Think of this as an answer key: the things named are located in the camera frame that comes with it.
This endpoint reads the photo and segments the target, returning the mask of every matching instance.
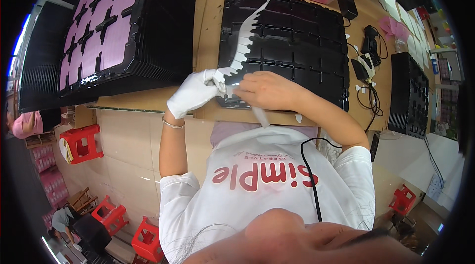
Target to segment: person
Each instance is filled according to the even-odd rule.
[[[52,131],[57,125],[67,123],[61,115],[66,113],[67,107],[22,113],[17,119],[7,112],[7,127],[19,139],[25,139],[34,134]]]
[[[49,236],[51,238],[61,239],[61,232],[66,233],[74,248],[78,251],[82,251],[82,248],[74,241],[73,237],[73,233],[75,233],[73,225],[80,218],[81,215],[69,205],[57,209],[51,219],[52,228],[48,230]]]
[[[219,95],[210,83],[215,71],[188,76],[167,101],[163,116],[159,239],[170,263],[420,261],[387,231],[372,230],[371,155],[359,123],[273,72],[245,74],[234,94],[251,106],[302,114],[326,130],[343,152],[332,166],[315,143],[302,145],[308,137],[300,131],[280,126],[245,130],[215,145],[200,187],[188,172],[184,116]],[[222,134],[219,126],[212,134]]]

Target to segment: tiled floor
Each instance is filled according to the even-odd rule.
[[[186,120],[188,168],[202,184],[206,175],[206,159],[211,153],[210,135],[214,123],[191,116],[187,116]],[[97,110],[97,122],[101,127],[98,142],[103,148],[104,157],[71,165],[66,163],[59,148],[54,146],[56,163],[70,195],[89,187],[99,201],[109,195],[112,203],[124,205],[130,224],[122,230],[133,235],[142,216],[152,221],[159,217],[162,115]],[[57,128],[56,137],[59,138],[61,132],[69,129],[69,126]],[[373,177],[378,217],[388,210],[394,190],[404,180],[376,164],[373,165]],[[419,195],[417,188],[410,189]]]

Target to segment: white t-shirt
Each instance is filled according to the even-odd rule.
[[[160,243],[167,259],[176,261],[190,248],[193,253],[229,237],[272,208],[297,213],[305,224],[318,222],[300,153],[307,139],[278,126],[241,132],[213,149],[201,189],[192,172],[162,178]],[[323,221],[371,230],[375,198],[370,152],[349,148],[334,167],[313,142],[304,145],[304,154]]]

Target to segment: woman in pink shirt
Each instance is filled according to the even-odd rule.
[[[7,126],[16,138],[25,139],[34,134],[41,134],[53,130],[57,125],[66,123],[61,117],[67,107],[22,113],[16,120],[11,113],[7,113]]]

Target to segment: wooden chair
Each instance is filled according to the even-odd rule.
[[[68,198],[69,205],[80,215],[90,213],[97,207],[97,196],[91,198],[88,191],[89,187]]]

